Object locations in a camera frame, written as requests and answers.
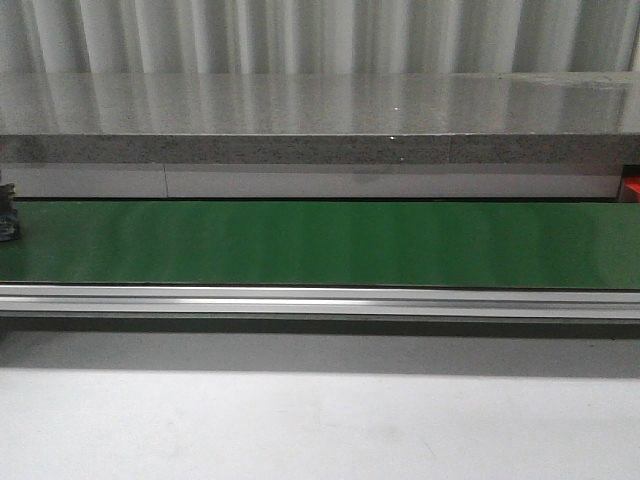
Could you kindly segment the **green conveyor belt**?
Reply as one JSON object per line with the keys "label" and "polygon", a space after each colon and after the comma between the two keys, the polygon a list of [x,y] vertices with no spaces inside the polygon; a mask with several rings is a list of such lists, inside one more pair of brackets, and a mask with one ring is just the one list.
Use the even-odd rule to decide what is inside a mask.
{"label": "green conveyor belt", "polygon": [[627,203],[28,200],[3,281],[635,290]]}

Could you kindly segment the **aluminium conveyor frame rail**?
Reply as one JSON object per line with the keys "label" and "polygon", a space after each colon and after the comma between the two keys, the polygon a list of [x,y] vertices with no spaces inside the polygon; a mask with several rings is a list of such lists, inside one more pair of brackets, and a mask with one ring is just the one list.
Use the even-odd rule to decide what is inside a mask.
{"label": "aluminium conveyor frame rail", "polygon": [[621,291],[4,284],[4,313],[274,314],[636,321]]}

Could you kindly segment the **grey stone counter ledge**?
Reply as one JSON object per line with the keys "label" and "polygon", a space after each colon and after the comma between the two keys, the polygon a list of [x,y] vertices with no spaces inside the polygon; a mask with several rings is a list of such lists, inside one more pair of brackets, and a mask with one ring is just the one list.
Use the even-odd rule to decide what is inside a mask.
{"label": "grey stone counter ledge", "polygon": [[1,158],[616,168],[639,160],[639,78],[5,73]]}

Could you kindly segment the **white pleated curtain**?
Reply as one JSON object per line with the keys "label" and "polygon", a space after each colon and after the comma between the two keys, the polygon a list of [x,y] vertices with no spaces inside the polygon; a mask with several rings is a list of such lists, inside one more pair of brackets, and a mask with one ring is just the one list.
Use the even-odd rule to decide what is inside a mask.
{"label": "white pleated curtain", "polygon": [[5,1],[5,73],[635,72],[635,1]]}

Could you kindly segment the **red plastic tray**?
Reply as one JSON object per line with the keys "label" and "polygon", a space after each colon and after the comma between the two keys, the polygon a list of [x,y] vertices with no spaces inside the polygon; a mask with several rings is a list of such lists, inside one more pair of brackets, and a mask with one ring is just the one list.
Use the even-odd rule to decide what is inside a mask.
{"label": "red plastic tray", "polygon": [[640,202],[640,176],[628,176],[622,179],[619,200],[624,203]]}

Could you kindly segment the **white panel under ledge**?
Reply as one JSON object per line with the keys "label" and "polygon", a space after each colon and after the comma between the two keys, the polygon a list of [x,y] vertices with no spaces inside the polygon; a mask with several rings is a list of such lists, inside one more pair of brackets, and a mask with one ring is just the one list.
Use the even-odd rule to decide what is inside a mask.
{"label": "white panel under ledge", "polygon": [[619,166],[4,164],[20,198],[614,198]]}

